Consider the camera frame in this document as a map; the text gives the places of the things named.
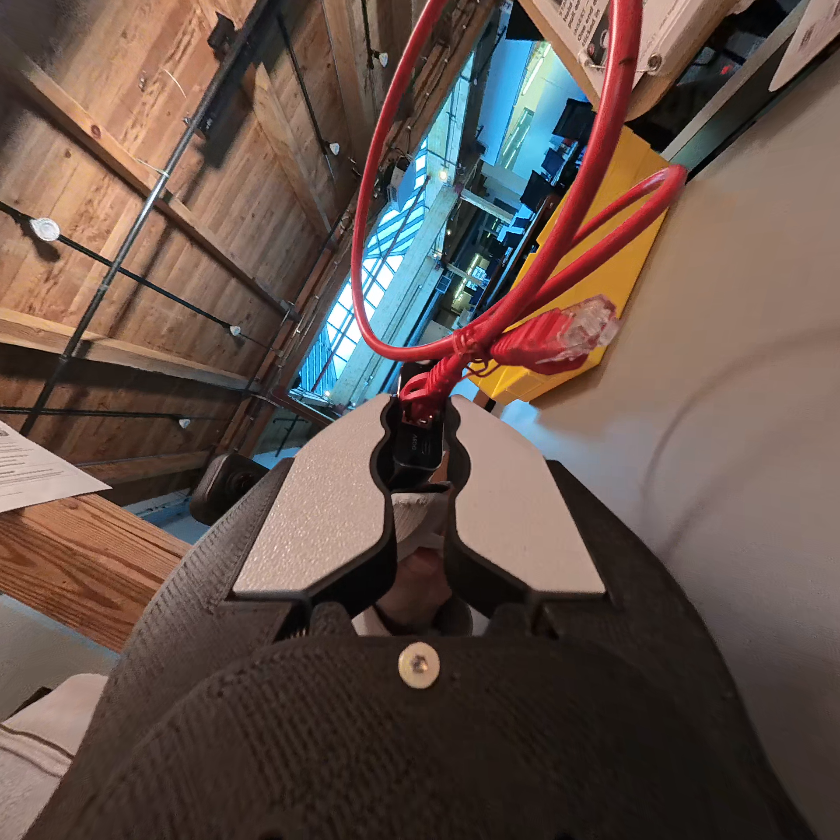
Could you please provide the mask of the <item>person's left hand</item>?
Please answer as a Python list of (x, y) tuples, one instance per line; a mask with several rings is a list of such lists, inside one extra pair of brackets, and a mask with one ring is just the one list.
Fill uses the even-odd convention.
[(442, 555), (426, 547), (400, 560), (392, 588), (374, 604), (371, 616), (392, 636), (469, 636), (474, 631), (469, 607), (448, 583)]

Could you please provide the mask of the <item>wooden door panel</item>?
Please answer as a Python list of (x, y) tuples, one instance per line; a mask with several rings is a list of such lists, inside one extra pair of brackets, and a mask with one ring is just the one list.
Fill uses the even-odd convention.
[(1, 514), (1, 590), (115, 653), (192, 546), (97, 494)]

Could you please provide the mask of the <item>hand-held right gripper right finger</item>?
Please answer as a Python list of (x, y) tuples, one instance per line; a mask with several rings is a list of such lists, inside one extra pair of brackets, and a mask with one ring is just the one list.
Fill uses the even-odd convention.
[(600, 599), (595, 562), (545, 458), (466, 398), (444, 421), (448, 499), (444, 567), (465, 600)]

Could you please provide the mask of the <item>white stand base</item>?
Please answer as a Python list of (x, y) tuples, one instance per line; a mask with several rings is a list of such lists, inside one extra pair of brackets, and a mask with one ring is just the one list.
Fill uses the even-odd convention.
[(839, 36), (839, 1), (809, 1), (775, 71), (769, 91), (788, 84)]

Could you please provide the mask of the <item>instruction sheet board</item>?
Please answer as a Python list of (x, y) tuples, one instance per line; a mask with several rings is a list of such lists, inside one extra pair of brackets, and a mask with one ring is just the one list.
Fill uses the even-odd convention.
[(726, 17), (752, 1), (521, 1), (523, 12), (599, 109), (609, 67), (629, 73), (626, 121), (649, 111)]

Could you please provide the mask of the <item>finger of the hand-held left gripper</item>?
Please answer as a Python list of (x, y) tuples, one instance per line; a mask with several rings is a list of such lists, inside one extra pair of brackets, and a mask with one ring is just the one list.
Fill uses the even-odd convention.
[(413, 554), (426, 549), (442, 554), (447, 512), (446, 492), (393, 494), (396, 553)]

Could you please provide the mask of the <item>black ethernet splitter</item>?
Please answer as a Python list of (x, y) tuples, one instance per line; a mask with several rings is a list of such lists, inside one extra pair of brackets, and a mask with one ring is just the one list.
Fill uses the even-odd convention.
[(444, 413), (437, 412), (428, 421), (410, 421), (394, 396), (381, 419), (385, 442), (376, 464), (385, 488), (397, 493), (416, 491), (429, 485), (433, 473), (444, 460)]

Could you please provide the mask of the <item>white paper notice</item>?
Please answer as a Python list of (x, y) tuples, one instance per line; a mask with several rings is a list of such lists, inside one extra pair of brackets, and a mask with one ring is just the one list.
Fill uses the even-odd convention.
[(110, 490), (110, 486), (1, 423), (1, 512)]

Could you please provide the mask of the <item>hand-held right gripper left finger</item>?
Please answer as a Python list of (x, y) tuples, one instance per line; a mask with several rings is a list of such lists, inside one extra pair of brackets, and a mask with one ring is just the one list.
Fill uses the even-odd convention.
[(374, 600), (396, 573), (386, 455), (392, 398), (327, 426), (293, 459), (238, 573), (240, 600)]

